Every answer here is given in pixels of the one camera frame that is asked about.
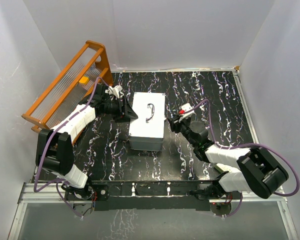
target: black table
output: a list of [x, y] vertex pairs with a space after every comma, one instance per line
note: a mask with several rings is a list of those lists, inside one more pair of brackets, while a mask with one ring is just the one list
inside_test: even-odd
[[[167, 117], [189, 102], [192, 106], [207, 98], [216, 140], [223, 145], [253, 141], [232, 71], [124, 72], [113, 73], [132, 105], [134, 92], [166, 94]], [[195, 110], [196, 120], [208, 123], [204, 104]], [[164, 125], [162, 152], [131, 150], [129, 123], [115, 123], [100, 115], [83, 131], [74, 145], [75, 164], [93, 181], [193, 181], [215, 178], [212, 164], [199, 161], [188, 141]], [[40, 181], [55, 178], [42, 171]]]

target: white cardboard box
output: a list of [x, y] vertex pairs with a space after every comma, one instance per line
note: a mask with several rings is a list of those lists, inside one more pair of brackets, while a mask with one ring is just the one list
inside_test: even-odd
[[129, 142], [133, 150], [161, 151], [165, 129], [164, 93], [135, 92], [132, 109], [138, 119], [130, 121]]

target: purple cable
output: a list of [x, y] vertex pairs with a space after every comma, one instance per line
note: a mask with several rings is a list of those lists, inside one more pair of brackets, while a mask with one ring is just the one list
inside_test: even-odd
[[[70, 117], [69, 117], [69, 120], [73, 119], [76, 115], [78, 115], [80, 112], [84, 111], [84, 110], [89, 106], [89, 104], [90, 104], [90, 102], [92, 101], [92, 98], [93, 98], [93, 96], [94, 96], [94, 94], [95, 94], [96, 87], [97, 87], [97, 84], [98, 84], [98, 82], [99, 82], [99, 79], [101, 79], [101, 80], [104, 82], [105, 85], [109, 86], [109, 85], [102, 79], [102, 77], [99, 77], [99, 76], [98, 76], [98, 77], [95, 79], [94, 87], [93, 87], [93, 90], [92, 90], [92, 93], [91, 93], [91, 96], [90, 96], [88, 102], [86, 103], [86, 105], [85, 105], [81, 110], [77, 111], [77, 112], [74, 113], [72, 116], [70, 116]], [[65, 181], [65, 179], [62, 179], [62, 178], [56, 178], [56, 179], [53, 179], [53, 180], [51, 180], [51, 181], [48, 181], [45, 185], [43, 185], [43, 186], [40, 187], [39, 189], [37, 189], [37, 187], [38, 187], [38, 181], [39, 181], [39, 176], [40, 176], [40, 173], [41, 173], [41, 170], [42, 170], [42, 166], [43, 166], [43, 164], [44, 164], [45, 157], [46, 157], [46, 155], [47, 155], [47, 151], [48, 151], [49, 145], [50, 145], [50, 143], [51, 143], [53, 137], [56, 135], [56, 133], [57, 133], [61, 128], [63, 128], [68, 122], [69, 122], [68, 120], [65, 121], [65, 122], [64, 122], [63, 124], [61, 124], [57, 129], [55, 129], [55, 130], [52, 132], [52, 134], [50, 135], [48, 141], [46, 142], [45, 147], [44, 147], [44, 149], [43, 149], [43, 153], [42, 153], [41, 159], [40, 159], [40, 163], [39, 163], [38, 169], [37, 169], [37, 171], [36, 171], [36, 176], [35, 176], [35, 180], [34, 180], [33, 191], [34, 191], [35, 193], [38, 193], [38, 192], [40, 192], [42, 189], [44, 189], [45, 187], [47, 187], [48, 185], [50, 185], [50, 184], [52, 184], [52, 183], [57, 183], [57, 184], [56, 184], [56, 189], [57, 189], [59, 195], [61, 196], [62, 200], [63, 200], [68, 206], [70, 206], [70, 204], [65, 200], [65, 198], [61, 195], [61, 193], [60, 193], [60, 191], [59, 191], [59, 189], [58, 189], [58, 183]], [[78, 215], [78, 212], [77, 212], [77, 211], [75, 211], [71, 206], [70, 206], [70, 208], [73, 210], [73, 212], [74, 212], [76, 215]]]
[[227, 215], [227, 217], [231, 217], [232, 215], [235, 215], [235, 214], [238, 212], [239, 208], [241, 207], [241, 204], [242, 204], [242, 200], [243, 200], [243, 199], [244, 199], [244, 196], [243, 196], [243, 194], [242, 194], [242, 192], [241, 192], [241, 195], [240, 195], [240, 201], [239, 201], [238, 206], [236, 207], [236, 209], [235, 209], [232, 213], [230, 213], [229, 215]]
[[59, 182], [56, 183], [55, 188], [56, 191], [58, 192], [60, 198], [65, 202], [65, 204], [74, 212], [75, 215], [77, 215], [80, 218], [83, 218], [83, 215], [79, 212], [77, 212], [76, 210], [74, 210], [74, 208], [67, 202], [67, 200], [64, 198], [64, 196], [62, 196], [61, 192], [59, 191], [59, 187], [58, 187]]
[[186, 113], [189, 113], [195, 109], [197, 109], [198, 107], [200, 107], [203, 103], [207, 102], [208, 103], [208, 115], [209, 115], [209, 124], [210, 124], [210, 129], [211, 129], [211, 135], [212, 135], [212, 140], [215, 142], [215, 145], [218, 146], [219, 148], [221, 149], [238, 149], [238, 148], [251, 148], [251, 147], [262, 147], [262, 148], [265, 148], [267, 149], [268, 151], [274, 153], [275, 155], [277, 155], [279, 158], [281, 158], [288, 166], [289, 168], [291, 169], [293, 175], [294, 175], [294, 178], [295, 178], [295, 181], [296, 181], [296, 186], [295, 186], [295, 189], [294, 191], [292, 191], [291, 193], [280, 193], [280, 192], [274, 192], [275, 195], [278, 195], [278, 196], [282, 196], [282, 197], [291, 197], [295, 194], [297, 194], [297, 192], [299, 191], [300, 189], [300, 179], [299, 179], [299, 176], [296, 172], [296, 170], [294, 169], [294, 167], [291, 165], [290, 162], [288, 162], [288, 160], [282, 156], [280, 153], [276, 152], [275, 150], [271, 149], [270, 147], [266, 146], [266, 145], [263, 145], [263, 144], [259, 144], [259, 143], [245, 143], [245, 144], [240, 144], [238, 146], [222, 146], [220, 145], [218, 142], [216, 142], [216, 138], [215, 138], [215, 133], [214, 133], [214, 130], [213, 130], [213, 127], [212, 127], [212, 121], [211, 121], [211, 111], [210, 111], [210, 102], [208, 99], [203, 99], [201, 102], [199, 102], [194, 108], [192, 108], [191, 110], [189, 111], [186, 111], [184, 112], [183, 114], [186, 114]]
[[210, 107], [210, 102], [209, 102], [209, 100], [207, 98], [203, 99], [201, 102], [199, 102], [197, 105], [195, 105], [191, 110], [185, 111], [183, 114], [190, 113], [191, 111], [197, 109], [198, 107], [200, 107], [204, 103], [208, 104], [208, 117], [209, 117], [209, 124], [210, 124], [210, 129], [211, 129], [211, 135], [212, 135], [213, 141], [215, 142], [216, 137], [215, 137], [214, 130], [212, 128], [212, 121], [211, 121], [211, 107]]

